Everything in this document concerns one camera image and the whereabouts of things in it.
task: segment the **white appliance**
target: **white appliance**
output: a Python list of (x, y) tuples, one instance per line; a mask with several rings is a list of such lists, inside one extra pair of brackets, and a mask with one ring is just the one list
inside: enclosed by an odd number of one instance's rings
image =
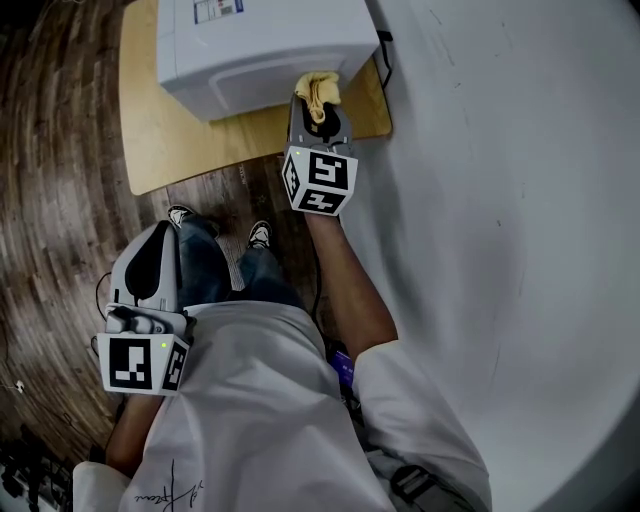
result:
[(159, 0), (158, 82), (201, 121), (289, 103), (309, 71), (340, 88), (378, 47), (365, 0)]

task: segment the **white t-shirt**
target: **white t-shirt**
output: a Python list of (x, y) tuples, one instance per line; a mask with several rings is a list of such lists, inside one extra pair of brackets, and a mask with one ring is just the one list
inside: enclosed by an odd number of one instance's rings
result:
[[(355, 434), (309, 315), (250, 301), (189, 314), (197, 318), (196, 342), (180, 394), (160, 408), (137, 473), (129, 480), (80, 464), (75, 510), (396, 509)], [(409, 344), (361, 354), (354, 389), (369, 443), (439, 475), (476, 508), (491, 508), (482, 459)]]

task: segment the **black and white sneaker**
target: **black and white sneaker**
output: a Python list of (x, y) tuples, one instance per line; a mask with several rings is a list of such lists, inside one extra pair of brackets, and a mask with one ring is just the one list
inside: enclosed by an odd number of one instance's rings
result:
[(248, 249), (268, 249), (272, 235), (271, 225), (266, 220), (259, 220), (251, 228)]
[(187, 208), (186, 206), (182, 206), (181, 204), (174, 204), (167, 210), (169, 220), (178, 229), (182, 227), (182, 219), (184, 219), (187, 215), (195, 215), (195, 213), (196, 212), (194, 212), (191, 208)]

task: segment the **yellow cloth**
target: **yellow cloth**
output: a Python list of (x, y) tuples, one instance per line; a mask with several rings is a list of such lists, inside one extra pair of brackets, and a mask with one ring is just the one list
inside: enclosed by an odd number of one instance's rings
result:
[(303, 75), (296, 84), (296, 96), (307, 102), (313, 122), (322, 124), (325, 120), (325, 103), (340, 105), (340, 77), (333, 71), (316, 71)]

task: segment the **purple tag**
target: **purple tag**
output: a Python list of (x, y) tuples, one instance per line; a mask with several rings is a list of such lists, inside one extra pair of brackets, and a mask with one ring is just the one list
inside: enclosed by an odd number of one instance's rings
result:
[(349, 387), (353, 385), (353, 361), (348, 355), (338, 351), (329, 364), (338, 372), (340, 384)]

